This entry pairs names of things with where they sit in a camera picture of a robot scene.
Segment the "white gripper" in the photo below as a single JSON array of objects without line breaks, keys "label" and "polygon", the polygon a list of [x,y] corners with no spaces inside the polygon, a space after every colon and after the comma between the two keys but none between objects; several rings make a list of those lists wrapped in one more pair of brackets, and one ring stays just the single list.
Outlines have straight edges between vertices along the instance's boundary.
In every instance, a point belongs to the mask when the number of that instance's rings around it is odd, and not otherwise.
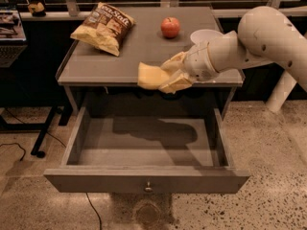
[{"label": "white gripper", "polygon": [[175,94],[192,86],[194,81],[210,81],[219,76],[219,72],[213,67],[209,53],[208,41],[192,46],[186,53],[180,52],[162,63],[160,68],[172,75],[164,81],[158,89],[166,94]]}]

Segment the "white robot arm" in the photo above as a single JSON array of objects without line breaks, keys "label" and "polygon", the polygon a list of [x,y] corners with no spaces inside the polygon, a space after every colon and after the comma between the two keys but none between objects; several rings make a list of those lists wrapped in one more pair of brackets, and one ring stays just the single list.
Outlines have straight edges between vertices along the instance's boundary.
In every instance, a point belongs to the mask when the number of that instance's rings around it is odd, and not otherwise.
[{"label": "white robot arm", "polygon": [[270,111],[277,112],[297,84],[307,90],[307,38],[280,11],[257,7],[244,14],[236,31],[197,43],[163,63],[161,68],[170,77],[158,89],[174,93],[222,72],[267,62],[284,69],[266,102]]}]

